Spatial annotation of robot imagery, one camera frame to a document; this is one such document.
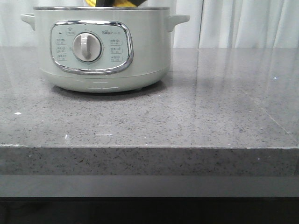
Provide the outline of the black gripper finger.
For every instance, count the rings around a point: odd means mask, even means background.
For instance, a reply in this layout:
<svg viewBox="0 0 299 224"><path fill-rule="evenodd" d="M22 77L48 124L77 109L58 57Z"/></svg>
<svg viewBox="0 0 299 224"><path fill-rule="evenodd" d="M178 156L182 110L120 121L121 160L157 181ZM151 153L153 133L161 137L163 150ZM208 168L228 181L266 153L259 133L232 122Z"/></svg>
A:
<svg viewBox="0 0 299 224"><path fill-rule="evenodd" d="M146 2L147 0L129 0L130 3L132 3L135 7L139 7L141 4Z"/></svg>
<svg viewBox="0 0 299 224"><path fill-rule="evenodd" d="M112 7L114 5L114 0L97 0L98 7Z"/></svg>

